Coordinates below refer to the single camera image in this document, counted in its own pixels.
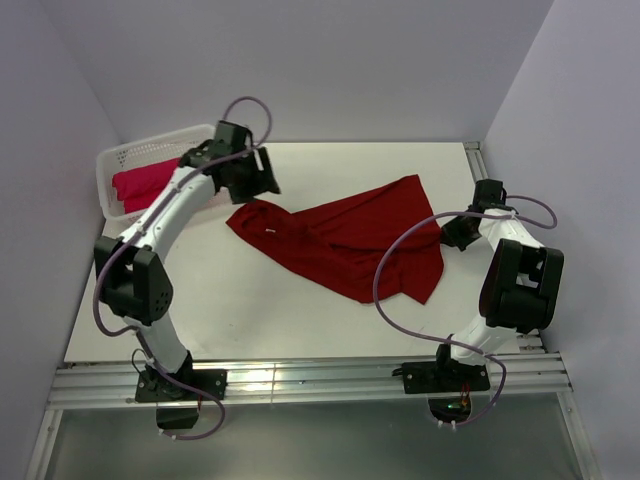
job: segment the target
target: glass panel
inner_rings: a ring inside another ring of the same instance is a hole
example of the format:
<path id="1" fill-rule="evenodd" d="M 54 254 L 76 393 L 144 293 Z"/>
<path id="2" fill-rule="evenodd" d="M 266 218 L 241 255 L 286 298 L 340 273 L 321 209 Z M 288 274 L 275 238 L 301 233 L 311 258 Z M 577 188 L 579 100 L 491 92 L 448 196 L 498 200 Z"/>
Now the glass panel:
<path id="1" fill-rule="evenodd" d="M 555 395 L 506 397 L 455 433 L 434 425 L 424 398 L 228 410 L 195 442 L 159 437 L 153 410 L 66 412 L 47 478 L 579 478 Z"/>

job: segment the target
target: white table surface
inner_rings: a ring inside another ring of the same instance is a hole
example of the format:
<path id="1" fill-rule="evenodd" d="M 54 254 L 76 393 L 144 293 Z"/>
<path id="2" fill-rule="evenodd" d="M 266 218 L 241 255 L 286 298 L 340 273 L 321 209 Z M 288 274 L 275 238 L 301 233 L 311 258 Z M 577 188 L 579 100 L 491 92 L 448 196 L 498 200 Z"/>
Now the white table surface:
<path id="1" fill-rule="evenodd" d="M 282 195 L 263 195 L 289 211 L 303 210 L 419 174 L 434 212 L 464 210 L 474 183 L 460 143 L 272 144 L 269 154 Z M 171 315 L 198 360 L 274 360 L 432 355 L 437 344 L 389 327 L 373 305 L 361 305 L 295 275 L 246 244 L 225 224 L 238 208 L 226 203 L 194 215 L 169 253 Z M 126 224 L 107 222 L 116 237 Z M 443 247 L 445 270 L 426 305 L 405 295 L 384 302 L 392 318 L 414 331 L 447 336 L 477 312 L 492 257 L 484 240 L 464 253 Z M 125 334 L 100 334 L 91 314 L 92 269 L 67 362 L 127 361 L 136 348 Z M 101 305 L 108 328 L 122 320 Z M 514 340 L 500 353 L 518 353 Z"/>

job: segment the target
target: white wall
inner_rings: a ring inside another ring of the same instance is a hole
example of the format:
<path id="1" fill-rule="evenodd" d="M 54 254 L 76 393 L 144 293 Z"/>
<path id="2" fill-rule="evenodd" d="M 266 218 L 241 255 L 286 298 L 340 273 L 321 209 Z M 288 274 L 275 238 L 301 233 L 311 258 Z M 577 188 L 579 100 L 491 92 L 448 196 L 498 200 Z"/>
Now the white wall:
<path id="1" fill-rule="evenodd" d="M 540 232 L 566 255 L 546 337 L 616 480 L 640 478 L 638 18 L 637 0 L 556 0 L 485 147 L 491 175 L 510 192 L 558 211 L 558 229 Z"/>
<path id="2" fill-rule="evenodd" d="M 117 142 L 35 1 L 0 2 L 0 478 L 23 478 L 100 226 L 94 159 Z"/>
<path id="3" fill-rule="evenodd" d="M 127 141 L 244 94 L 276 140 L 479 140 L 552 3 L 41 1 Z"/>

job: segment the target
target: black mounting bracket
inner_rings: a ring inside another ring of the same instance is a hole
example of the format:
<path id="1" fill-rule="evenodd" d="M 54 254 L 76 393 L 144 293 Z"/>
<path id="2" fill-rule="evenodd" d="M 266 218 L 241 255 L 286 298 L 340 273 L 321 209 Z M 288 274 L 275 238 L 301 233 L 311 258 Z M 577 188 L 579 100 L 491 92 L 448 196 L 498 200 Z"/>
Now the black mounting bracket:
<path id="1" fill-rule="evenodd" d="M 480 292 L 480 315 L 487 326 L 515 328 L 524 334 L 547 328 L 553 319 L 563 265 L 560 250 L 501 239 Z M 518 283 L 519 275 L 526 275 L 527 285 Z"/>
<path id="2" fill-rule="evenodd" d="M 227 388 L 227 371 L 194 370 L 193 360 L 189 353 L 184 363 L 172 378 L 213 395 L 218 400 L 224 400 Z M 196 393 L 183 390 L 168 382 L 157 370 L 147 366 L 138 377 L 136 386 L 136 403 L 164 403 L 164 402 L 200 402 L 207 401 Z M 191 429 L 200 416 L 199 408 L 159 407 L 156 410 L 156 424 L 162 430 Z"/>
<path id="3" fill-rule="evenodd" d="M 109 258 L 122 245 L 122 238 L 100 237 L 94 247 L 96 278 Z M 134 318 L 149 326 L 167 313 L 173 286 L 157 253 L 149 246 L 129 246 L 109 269 L 100 291 L 100 301 L 114 315 Z"/>
<path id="4" fill-rule="evenodd" d="M 491 208 L 512 210 L 507 207 L 506 192 L 499 180 L 478 180 L 473 192 L 473 202 L 467 212 L 484 213 Z M 473 217 L 455 217 L 442 226 L 440 243 L 449 247 L 457 247 L 461 252 L 481 237 L 478 227 L 480 219 Z"/>
<path id="5" fill-rule="evenodd" d="M 455 393 L 468 385 L 471 392 L 484 392 L 491 388 L 489 373 L 484 365 L 463 365 L 451 359 L 451 347 L 440 345 L 436 360 L 431 362 L 405 362 L 392 375 L 401 376 L 404 393 Z"/>
<path id="6" fill-rule="evenodd" d="M 221 120 L 216 126 L 214 138 L 189 149 L 180 159 L 179 165 L 198 168 L 216 158 L 240 153 L 252 143 L 253 135 L 247 127 Z M 234 204 L 251 202 L 255 196 L 265 192 L 280 193 L 267 149 L 260 147 L 257 152 L 259 162 L 255 152 L 251 152 L 206 168 L 202 173 L 213 179 L 216 193 L 222 187 L 227 188 Z"/>

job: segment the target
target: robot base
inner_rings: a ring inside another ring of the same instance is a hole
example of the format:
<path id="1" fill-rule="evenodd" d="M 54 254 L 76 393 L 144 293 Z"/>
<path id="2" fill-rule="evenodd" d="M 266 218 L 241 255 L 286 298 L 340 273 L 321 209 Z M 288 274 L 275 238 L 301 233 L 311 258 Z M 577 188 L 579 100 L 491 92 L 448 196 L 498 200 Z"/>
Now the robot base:
<path id="1" fill-rule="evenodd" d="M 194 370 L 191 354 L 187 355 L 180 370 L 171 374 L 176 380 L 224 399 L 227 388 L 226 370 Z M 136 403 L 197 402 L 200 395 L 183 390 L 164 379 L 156 370 L 146 367 L 138 378 Z M 162 408 L 156 410 L 156 424 L 162 430 L 191 429 L 200 416 L 199 408 Z"/>
<path id="2" fill-rule="evenodd" d="M 393 371 L 402 376 L 404 393 L 453 393 L 468 385 L 470 392 L 491 388 L 489 373 L 484 365 L 463 365 L 451 359 L 451 347 L 440 345 L 433 362 L 406 362 Z"/>

